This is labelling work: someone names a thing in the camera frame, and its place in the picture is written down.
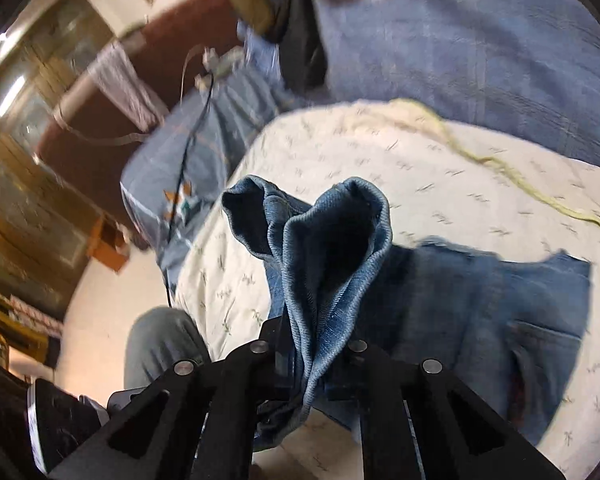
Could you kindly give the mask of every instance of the silver bolt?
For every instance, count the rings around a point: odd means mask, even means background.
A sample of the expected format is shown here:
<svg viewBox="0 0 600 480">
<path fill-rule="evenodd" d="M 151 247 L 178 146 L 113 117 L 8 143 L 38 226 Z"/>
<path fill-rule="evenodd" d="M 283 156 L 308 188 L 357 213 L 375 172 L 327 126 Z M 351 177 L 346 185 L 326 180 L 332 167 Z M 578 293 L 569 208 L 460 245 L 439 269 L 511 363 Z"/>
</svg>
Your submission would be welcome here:
<svg viewBox="0 0 600 480">
<path fill-rule="evenodd" d="M 354 339 L 352 341 L 349 341 L 349 350 L 351 350 L 352 352 L 355 352 L 356 354 L 359 354 L 360 352 L 364 352 L 367 348 L 367 344 L 366 342 L 362 341 L 362 339 Z"/>
<path fill-rule="evenodd" d="M 254 354 L 264 354 L 264 352 L 269 350 L 269 343 L 263 341 L 262 339 L 258 339 L 249 345 L 249 350 L 251 350 Z"/>
<path fill-rule="evenodd" d="M 427 374 L 439 374 L 442 371 L 442 363 L 435 359 L 427 359 L 422 363 L 422 368 Z"/>
<path fill-rule="evenodd" d="M 194 368 L 195 367 L 192 362 L 180 361 L 175 364 L 175 366 L 173 367 L 173 371 L 176 372 L 178 375 L 189 375 Z"/>
</svg>

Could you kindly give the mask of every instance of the triangular cutout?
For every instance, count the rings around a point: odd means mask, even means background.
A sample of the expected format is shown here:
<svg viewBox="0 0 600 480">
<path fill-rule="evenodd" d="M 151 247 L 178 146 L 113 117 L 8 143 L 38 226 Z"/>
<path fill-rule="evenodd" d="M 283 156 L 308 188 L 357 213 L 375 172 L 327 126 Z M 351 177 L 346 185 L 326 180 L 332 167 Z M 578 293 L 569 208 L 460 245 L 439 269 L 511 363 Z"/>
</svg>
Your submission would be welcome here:
<svg viewBox="0 0 600 480">
<path fill-rule="evenodd" d="M 470 454 L 482 455 L 504 446 L 504 436 L 492 428 L 462 397 L 455 392 L 449 392 L 448 399 Z"/>
<path fill-rule="evenodd" d="M 168 400 L 169 393 L 165 390 L 161 391 L 122 428 L 111 435 L 109 446 L 132 458 L 142 458 L 151 443 L 155 428 L 160 423 L 160 416 Z"/>
</svg>

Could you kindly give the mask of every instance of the white bed sheet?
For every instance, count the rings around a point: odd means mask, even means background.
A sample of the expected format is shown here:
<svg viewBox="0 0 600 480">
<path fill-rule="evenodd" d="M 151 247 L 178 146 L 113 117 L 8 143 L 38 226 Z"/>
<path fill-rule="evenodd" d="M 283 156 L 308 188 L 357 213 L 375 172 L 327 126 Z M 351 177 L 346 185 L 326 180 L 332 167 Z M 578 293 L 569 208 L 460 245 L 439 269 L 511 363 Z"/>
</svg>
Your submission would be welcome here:
<svg viewBox="0 0 600 480">
<path fill-rule="evenodd" d="M 460 123 L 447 126 L 466 147 L 497 154 L 545 194 L 600 213 L 599 168 L 506 134 Z M 569 480 L 583 479 L 600 460 L 600 227 L 561 215 L 490 168 L 465 160 L 435 136 L 422 133 L 435 129 L 421 108 L 405 102 L 301 110 L 263 131 L 230 185 L 257 174 L 313 203 L 329 186 L 360 176 L 387 196 L 396 244 L 412 246 L 439 235 L 510 261 L 541 260 L 561 248 L 589 260 L 587 333 L 564 400 L 539 444 Z M 216 360 L 257 338 L 269 302 L 262 263 L 233 238 L 217 203 L 183 266 L 177 305 L 195 320 Z M 290 470 L 299 463 L 309 478 L 355 478 L 352 471 L 362 478 L 356 444 L 329 444 L 320 438 L 330 424 L 312 416 L 308 428 L 288 437 L 278 452 L 289 460 Z M 332 453 L 344 453 L 348 462 L 334 462 Z"/>
</svg>

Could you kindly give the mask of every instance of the person's leg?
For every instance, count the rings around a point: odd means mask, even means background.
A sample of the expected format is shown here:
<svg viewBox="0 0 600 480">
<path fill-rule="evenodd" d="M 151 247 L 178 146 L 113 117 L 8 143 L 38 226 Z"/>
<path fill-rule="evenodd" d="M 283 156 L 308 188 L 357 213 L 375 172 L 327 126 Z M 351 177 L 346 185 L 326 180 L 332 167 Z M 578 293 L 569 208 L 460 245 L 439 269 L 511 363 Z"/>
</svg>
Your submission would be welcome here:
<svg viewBox="0 0 600 480">
<path fill-rule="evenodd" d="M 126 342 L 125 388 L 142 388 L 182 359 L 211 362 L 196 324 L 184 310 L 161 306 L 139 317 Z"/>
</svg>

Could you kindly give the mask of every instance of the yellow rope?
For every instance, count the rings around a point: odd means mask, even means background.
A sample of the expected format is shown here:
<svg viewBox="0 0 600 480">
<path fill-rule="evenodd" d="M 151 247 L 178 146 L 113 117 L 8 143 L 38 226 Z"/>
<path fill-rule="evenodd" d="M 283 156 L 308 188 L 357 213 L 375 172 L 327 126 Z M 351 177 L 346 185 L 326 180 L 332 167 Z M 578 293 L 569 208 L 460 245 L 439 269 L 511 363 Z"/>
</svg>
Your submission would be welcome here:
<svg viewBox="0 0 600 480">
<path fill-rule="evenodd" d="M 539 202 L 547 204 L 548 206 L 554 208 L 557 212 L 559 212 L 565 216 L 568 216 L 570 218 L 575 218 L 576 220 L 592 222 L 593 224 L 597 224 L 600 226 L 600 216 L 599 215 L 594 214 L 593 212 L 577 211 L 575 209 L 565 206 L 561 202 L 558 202 L 555 198 L 543 194 L 542 192 L 538 191 L 534 186 L 532 186 L 530 183 L 528 183 L 528 181 L 525 180 L 525 178 L 522 176 L 522 174 L 518 170 L 516 170 L 515 168 L 512 168 L 509 164 L 507 164 L 506 162 L 504 162 L 497 156 L 492 156 L 492 155 L 480 156 L 480 155 L 476 155 L 475 153 L 470 152 L 452 135 L 451 131 L 446 127 L 445 122 L 439 117 L 439 115 L 437 115 L 433 110 L 431 110 L 429 107 L 425 106 L 424 104 L 422 104 L 418 101 L 410 100 L 410 99 L 396 99 L 394 101 L 391 101 L 391 104 L 397 104 L 397 105 L 410 104 L 412 106 L 420 108 L 423 111 L 423 113 L 429 119 L 433 120 L 436 123 L 436 126 L 438 126 L 440 128 L 440 132 L 442 133 L 442 135 L 444 137 L 443 142 L 451 150 L 456 152 L 458 155 L 463 156 L 467 160 L 476 162 L 477 164 L 481 164 L 483 166 L 489 166 L 489 167 L 495 169 L 497 172 L 505 175 L 510 181 L 512 181 L 513 184 L 518 186 L 522 191 L 527 193 L 530 197 L 535 198 Z M 410 128 L 413 127 L 412 124 L 408 124 L 405 121 L 397 120 L 397 122 L 400 122 L 403 125 L 408 126 Z"/>
</svg>

